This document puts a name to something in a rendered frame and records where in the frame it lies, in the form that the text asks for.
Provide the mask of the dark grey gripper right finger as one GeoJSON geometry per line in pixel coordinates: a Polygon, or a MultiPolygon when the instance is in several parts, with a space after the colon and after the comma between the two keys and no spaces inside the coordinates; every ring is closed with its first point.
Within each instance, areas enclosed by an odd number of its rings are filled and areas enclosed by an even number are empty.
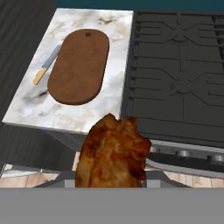
{"type": "Polygon", "coordinates": [[[146,179],[142,183],[145,188],[188,188],[177,181],[169,179],[162,171],[147,171],[146,179]]]}

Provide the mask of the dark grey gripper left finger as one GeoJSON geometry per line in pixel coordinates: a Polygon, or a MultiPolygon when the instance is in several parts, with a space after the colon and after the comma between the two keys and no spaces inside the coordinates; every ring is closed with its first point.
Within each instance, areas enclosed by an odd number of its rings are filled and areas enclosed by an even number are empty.
{"type": "Polygon", "coordinates": [[[37,188],[75,188],[75,172],[63,171],[55,180],[37,185],[37,188]]]}

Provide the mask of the roasted brown chicken drumstick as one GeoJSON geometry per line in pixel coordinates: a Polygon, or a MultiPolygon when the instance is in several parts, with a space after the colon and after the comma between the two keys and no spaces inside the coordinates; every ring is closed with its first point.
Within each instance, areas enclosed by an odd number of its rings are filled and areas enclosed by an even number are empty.
{"type": "Polygon", "coordinates": [[[141,187],[151,141],[137,133],[137,119],[105,115],[88,132],[80,151],[75,187],[141,187]]]}

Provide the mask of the brown oval wooden cutting board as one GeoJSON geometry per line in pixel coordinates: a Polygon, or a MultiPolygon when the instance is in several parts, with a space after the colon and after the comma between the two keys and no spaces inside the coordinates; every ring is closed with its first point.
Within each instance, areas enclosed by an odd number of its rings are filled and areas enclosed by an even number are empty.
{"type": "Polygon", "coordinates": [[[96,29],[66,36],[47,82],[51,97],[62,104],[92,101],[102,88],[109,55],[109,37],[96,29]]]}

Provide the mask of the dark grey counter cabinet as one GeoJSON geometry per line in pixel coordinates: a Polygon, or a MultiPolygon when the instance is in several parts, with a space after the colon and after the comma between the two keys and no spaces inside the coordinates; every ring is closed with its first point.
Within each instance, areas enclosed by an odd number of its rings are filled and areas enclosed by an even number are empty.
{"type": "Polygon", "coordinates": [[[74,166],[75,155],[81,151],[87,135],[53,130],[46,130],[45,133],[56,140],[66,151],[67,164],[65,164],[64,170],[71,171],[74,166]]]}

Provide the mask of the dark grey gas stove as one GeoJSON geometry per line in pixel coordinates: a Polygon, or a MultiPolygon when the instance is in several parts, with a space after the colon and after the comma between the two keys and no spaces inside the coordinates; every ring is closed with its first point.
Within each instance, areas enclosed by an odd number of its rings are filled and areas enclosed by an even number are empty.
{"type": "Polygon", "coordinates": [[[224,11],[135,12],[121,116],[160,149],[148,159],[224,173],[208,160],[224,156],[224,11]]]}

